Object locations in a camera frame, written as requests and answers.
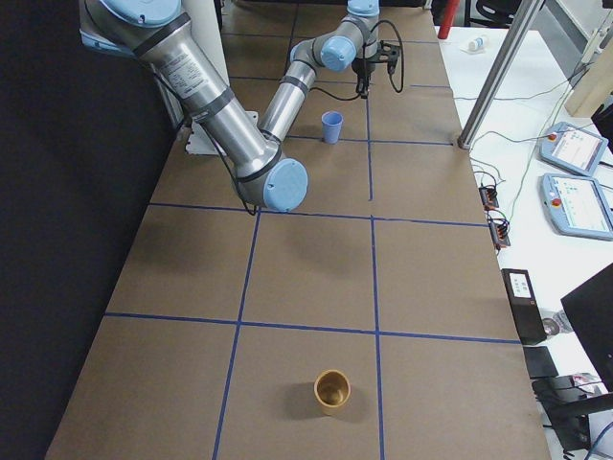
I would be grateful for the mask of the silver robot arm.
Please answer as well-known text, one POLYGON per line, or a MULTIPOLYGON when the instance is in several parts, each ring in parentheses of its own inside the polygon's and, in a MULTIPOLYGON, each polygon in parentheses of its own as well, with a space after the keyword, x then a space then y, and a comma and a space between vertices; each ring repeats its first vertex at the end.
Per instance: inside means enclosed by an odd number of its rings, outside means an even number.
POLYGON ((164 77, 193 121, 232 161, 235 190, 243 201, 281 212, 303 202, 307 170, 284 155, 282 141, 313 83, 308 63, 292 63, 256 125, 193 39, 182 2, 85 1, 81 12, 102 37, 164 77))
POLYGON ((259 121, 265 138, 284 139, 319 70, 340 73, 351 68, 357 76, 356 96, 366 99, 377 65, 385 64, 389 77, 404 67, 402 43, 394 45, 378 38, 379 26, 391 22, 379 17, 377 1, 350 1, 347 12, 334 31, 304 40, 291 50, 288 69, 259 121))

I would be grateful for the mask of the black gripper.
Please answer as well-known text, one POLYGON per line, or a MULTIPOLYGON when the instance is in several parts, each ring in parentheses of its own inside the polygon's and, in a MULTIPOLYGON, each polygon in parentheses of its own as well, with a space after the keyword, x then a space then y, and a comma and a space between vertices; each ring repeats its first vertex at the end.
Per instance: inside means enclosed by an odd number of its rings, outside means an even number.
POLYGON ((367 99, 370 90, 370 75, 375 71, 375 67, 385 64, 388 75, 392 76, 396 72, 399 59, 400 47, 383 40, 376 44, 376 51, 372 56, 357 57, 352 62, 352 70, 356 74, 356 95, 361 99, 367 99))

